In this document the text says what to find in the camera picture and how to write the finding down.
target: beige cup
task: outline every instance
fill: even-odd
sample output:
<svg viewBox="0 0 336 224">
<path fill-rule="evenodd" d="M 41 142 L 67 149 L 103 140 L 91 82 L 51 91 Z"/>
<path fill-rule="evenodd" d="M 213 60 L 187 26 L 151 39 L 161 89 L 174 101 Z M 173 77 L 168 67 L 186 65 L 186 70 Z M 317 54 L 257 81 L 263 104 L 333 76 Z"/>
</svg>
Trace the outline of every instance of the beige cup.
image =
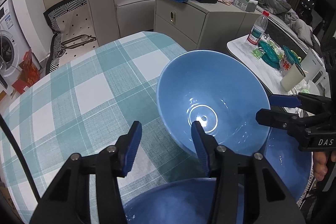
<svg viewBox="0 0 336 224">
<path fill-rule="evenodd" d="M 306 77 L 301 66 L 296 63 L 294 63 L 294 65 L 289 69 L 288 73 L 280 81 L 283 90 L 286 92 L 290 91 Z"/>
</svg>

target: metal screw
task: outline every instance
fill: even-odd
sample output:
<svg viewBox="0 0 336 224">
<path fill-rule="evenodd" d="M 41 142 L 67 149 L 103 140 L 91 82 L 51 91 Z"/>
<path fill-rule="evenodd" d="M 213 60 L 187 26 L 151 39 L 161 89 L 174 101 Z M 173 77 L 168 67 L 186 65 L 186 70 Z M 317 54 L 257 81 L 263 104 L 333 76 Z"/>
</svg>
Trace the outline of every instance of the metal screw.
<svg viewBox="0 0 336 224">
<path fill-rule="evenodd" d="M 255 153 L 255 154 L 254 154 L 254 157 L 255 157 L 257 160 L 261 160 L 264 156 L 263 156 L 261 153 Z"/>
<path fill-rule="evenodd" d="M 217 146 L 217 151 L 218 152 L 225 152 L 226 151 L 226 147 L 224 145 L 218 145 Z"/>
<path fill-rule="evenodd" d="M 114 153 L 117 150 L 117 147 L 115 145 L 110 145 L 106 148 L 108 153 Z"/>
<path fill-rule="evenodd" d="M 79 159 L 79 156 L 80 156 L 80 154 L 78 154 L 78 153 L 73 153 L 73 154 L 70 156 L 70 159 L 72 159 L 72 160 L 78 160 L 78 159 Z"/>
</svg>

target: human hand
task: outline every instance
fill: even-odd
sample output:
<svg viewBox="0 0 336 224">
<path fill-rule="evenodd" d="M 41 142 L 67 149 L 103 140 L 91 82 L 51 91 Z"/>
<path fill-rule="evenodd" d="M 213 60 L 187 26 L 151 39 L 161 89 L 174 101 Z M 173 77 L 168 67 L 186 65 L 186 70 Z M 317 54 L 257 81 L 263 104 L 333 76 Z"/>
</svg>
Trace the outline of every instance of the human hand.
<svg viewBox="0 0 336 224">
<path fill-rule="evenodd" d="M 321 181 L 324 179 L 328 168 L 326 167 L 329 152 L 313 152 L 314 177 Z M 331 152 L 331 160 L 336 162 L 336 151 Z"/>
</svg>

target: washing machine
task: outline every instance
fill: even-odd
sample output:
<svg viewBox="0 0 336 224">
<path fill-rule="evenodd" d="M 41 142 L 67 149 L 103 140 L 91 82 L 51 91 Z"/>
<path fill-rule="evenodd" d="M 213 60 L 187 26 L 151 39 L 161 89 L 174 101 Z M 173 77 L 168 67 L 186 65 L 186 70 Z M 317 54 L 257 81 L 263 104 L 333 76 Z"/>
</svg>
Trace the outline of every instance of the washing machine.
<svg viewBox="0 0 336 224">
<path fill-rule="evenodd" d="M 19 63 L 30 48 L 17 21 L 12 0 L 6 0 L 0 6 L 0 48 L 4 60 L 0 69 L 0 92 L 4 90 L 10 95 L 13 92 L 12 84 L 21 72 Z M 41 68 L 34 56 L 33 62 L 38 69 Z"/>
</svg>

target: sofa armrest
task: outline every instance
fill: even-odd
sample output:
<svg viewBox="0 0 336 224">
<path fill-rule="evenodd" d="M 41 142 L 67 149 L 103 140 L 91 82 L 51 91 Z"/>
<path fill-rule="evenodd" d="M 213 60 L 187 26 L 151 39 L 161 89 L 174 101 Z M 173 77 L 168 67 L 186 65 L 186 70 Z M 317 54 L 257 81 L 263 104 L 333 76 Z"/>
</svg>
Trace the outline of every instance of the sofa armrest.
<svg viewBox="0 0 336 224">
<path fill-rule="evenodd" d="M 86 0 L 98 45 L 119 39 L 114 0 Z"/>
</svg>

